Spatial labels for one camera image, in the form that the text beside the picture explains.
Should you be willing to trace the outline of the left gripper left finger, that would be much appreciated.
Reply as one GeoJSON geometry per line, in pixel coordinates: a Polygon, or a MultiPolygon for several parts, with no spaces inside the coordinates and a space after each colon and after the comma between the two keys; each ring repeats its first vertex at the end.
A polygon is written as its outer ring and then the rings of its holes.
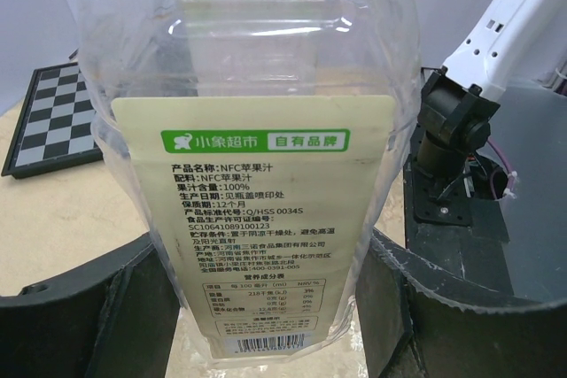
{"type": "Polygon", "coordinates": [[[148,235],[1,299],[3,377],[162,377],[180,305],[148,235]]]}

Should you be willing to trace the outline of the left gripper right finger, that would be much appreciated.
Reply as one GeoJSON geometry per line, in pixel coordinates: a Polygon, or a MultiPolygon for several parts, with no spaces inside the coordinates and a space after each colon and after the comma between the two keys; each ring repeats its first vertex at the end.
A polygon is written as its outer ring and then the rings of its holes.
{"type": "Polygon", "coordinates": [[[466,282],[374,231],[362,341],[371,377],[564,377],[566,303],[466,282]]]}

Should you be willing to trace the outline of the large clear plastic bottle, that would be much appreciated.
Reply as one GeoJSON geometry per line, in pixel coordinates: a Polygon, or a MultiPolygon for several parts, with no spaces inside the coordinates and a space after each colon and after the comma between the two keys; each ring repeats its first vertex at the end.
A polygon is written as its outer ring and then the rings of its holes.
{"type": "Polygon", "coordinates": [[[350,326],[420,109],[415,0],[78,0],[92,130],[216,366],[350,326]]]}

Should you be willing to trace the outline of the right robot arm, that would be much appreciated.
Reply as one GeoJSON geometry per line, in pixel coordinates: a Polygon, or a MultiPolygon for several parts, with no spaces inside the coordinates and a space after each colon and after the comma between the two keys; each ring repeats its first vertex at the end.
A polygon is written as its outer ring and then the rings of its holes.
{"type": "Polygon", "coordinates": [[[557,12],[562,0],[492,0],[458,48],[422,89],[418,123],[424,131],[416,156],[428,174],[461,172],[491,134],[518,60],[557,12]]]}

